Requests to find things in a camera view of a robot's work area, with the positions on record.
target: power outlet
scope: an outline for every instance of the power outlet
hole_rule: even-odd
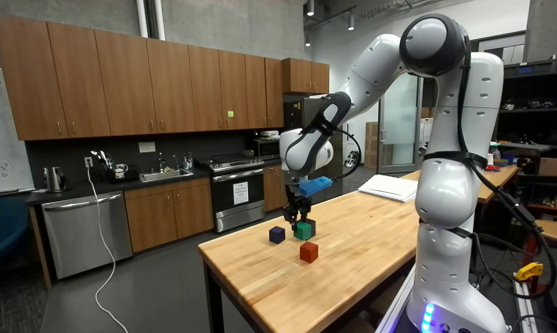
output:
[[[93,167],[93,159],[91,157],[84,157],[83,160],[86,162],[87,168]]]

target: lower cabinet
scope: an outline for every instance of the lower cabinet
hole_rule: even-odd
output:
[[[135,253],[213,229],[209,179],[139,188],[124,195]]]
[[[280,165],[264,168],[264,211],[280,208],[287,203],[284,184]]]

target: microwave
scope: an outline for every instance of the microwave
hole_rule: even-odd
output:
[[[253,139],[251,149],[255,157],[262,160],[280,158],[280,139]]]

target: oven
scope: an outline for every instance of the oven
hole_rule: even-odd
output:
[[[211,192],[216,232],[264,218],[264,170],[261,166],[213,173]]]
[[[254,156],[262,160],[280,158],[279,139],[254,139],[251,149],[253,150]]]

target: track light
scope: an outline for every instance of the track light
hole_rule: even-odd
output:
[[[315,14],[315,1],[307,0],[307,16],[313,16]]]
[[[348,16],[348,30],[354,30],[354,15]]]

